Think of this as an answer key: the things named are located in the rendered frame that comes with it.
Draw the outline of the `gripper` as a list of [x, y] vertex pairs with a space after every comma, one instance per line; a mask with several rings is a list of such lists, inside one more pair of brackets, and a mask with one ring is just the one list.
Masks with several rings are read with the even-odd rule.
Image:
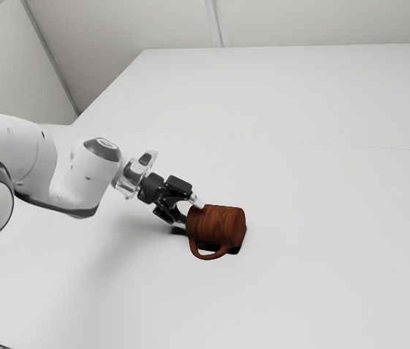
[[[164, 198], [167, 189], [178, 198]], [[150, 173], [142, 182], [137, 198], [145, 204], [155, 204], [154, 215], [164, 222], [185, 225], [186, 215], [177, 207], [178, 201], [187, 201], [199, 209], [203, 209], [206, 202], [193, 191], [193, 186], [174, 175], [164, 178], [156, 173]]]

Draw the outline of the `brown wooden mug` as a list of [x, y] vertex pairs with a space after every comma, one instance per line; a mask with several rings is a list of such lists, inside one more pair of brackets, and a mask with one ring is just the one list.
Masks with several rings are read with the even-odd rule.
[[[185, 232], [192, 254], [201, 260], [214, 260], [231, 249], [240, 248], [246, 233], [246, 216], [240, 207], [206, 204], [192, 206], [185, 220]], [[198, 244], [218, 246], [212, 254], [201, 254]]]

